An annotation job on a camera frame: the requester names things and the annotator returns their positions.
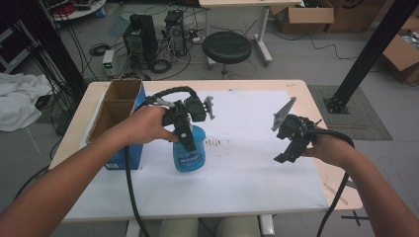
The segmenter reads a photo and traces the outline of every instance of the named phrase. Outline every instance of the round stool seat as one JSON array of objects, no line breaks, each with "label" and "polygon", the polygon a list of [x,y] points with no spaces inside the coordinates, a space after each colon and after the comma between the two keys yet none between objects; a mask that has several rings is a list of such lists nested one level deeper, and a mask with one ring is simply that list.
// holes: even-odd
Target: round stool seat
[{"label": "round stool seat", "polygon": [[239,63],[250,57],[250,41],[234,32],[217,32],[203,42],[204,53],[212,60],[223,64]]}]

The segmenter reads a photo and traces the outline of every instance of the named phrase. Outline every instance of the white sheet of paper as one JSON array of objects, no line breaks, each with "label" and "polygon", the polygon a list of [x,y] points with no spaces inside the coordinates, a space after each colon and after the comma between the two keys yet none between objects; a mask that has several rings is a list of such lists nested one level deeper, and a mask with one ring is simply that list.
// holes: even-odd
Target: white sheet of paper
[{"label": "white sheet of paper", "polygon": [[[188,96],[178,93],[163,99]],[[202,100],[213,96],[215,114],[213,120],[195,123],[207,134],[206,164],[197,171],[180,173],[171,143],[155,140],[145,144],[139,170],[131,171],[141,216],[227,216],[328,207],[310,158],[284,164],[273,160],[290,143],[277,138],[278,131],[271,131],[273,114],[290,100],[287,92],[210,91],[199,92],[199,96]],[[66,219],[127,217],[132,218],[133,213],[125,171],[103,168]]]}]

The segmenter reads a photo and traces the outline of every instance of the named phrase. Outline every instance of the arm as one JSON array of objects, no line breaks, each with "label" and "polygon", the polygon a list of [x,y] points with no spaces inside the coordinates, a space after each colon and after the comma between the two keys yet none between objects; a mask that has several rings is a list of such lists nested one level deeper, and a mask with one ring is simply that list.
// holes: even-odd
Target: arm
[{"label": "arm", "polygon": [[122,147],[177,136],[161,125],[165,109],[143,107],[49,171],[0,213],[0,236],[48,236],[105,163]]},{"label": "arm", "polygon": [[370,218],[376,236],[419,236],[419,220],[391,188],[377,167],[364,155],[338,138],[318,135],[305,156],[348,172]]}]

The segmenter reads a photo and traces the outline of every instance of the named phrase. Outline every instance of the blue bottle label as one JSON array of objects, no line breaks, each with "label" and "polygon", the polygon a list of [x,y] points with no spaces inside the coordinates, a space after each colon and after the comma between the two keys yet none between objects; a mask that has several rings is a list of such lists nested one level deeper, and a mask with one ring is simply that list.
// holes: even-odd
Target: blue bottle label
[{"label": "blue bottle label", "polygon": [[201,161],[202,155],[200,153],[185,153],[179,157],[179,164],[184,167],[196,166]]}]

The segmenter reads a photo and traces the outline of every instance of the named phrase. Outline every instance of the person's left hand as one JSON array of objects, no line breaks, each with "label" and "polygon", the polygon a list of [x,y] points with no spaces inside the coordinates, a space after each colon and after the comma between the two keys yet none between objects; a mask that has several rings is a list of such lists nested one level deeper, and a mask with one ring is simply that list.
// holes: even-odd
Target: person's left hand
[{"label": "person's left hand", "polygon": [[166,109],[157,106],[143,106],[130,117],[112,128],[124,144],[144,144],[154,139],[165,139],[176,142],[175,133],[162,126]]}]

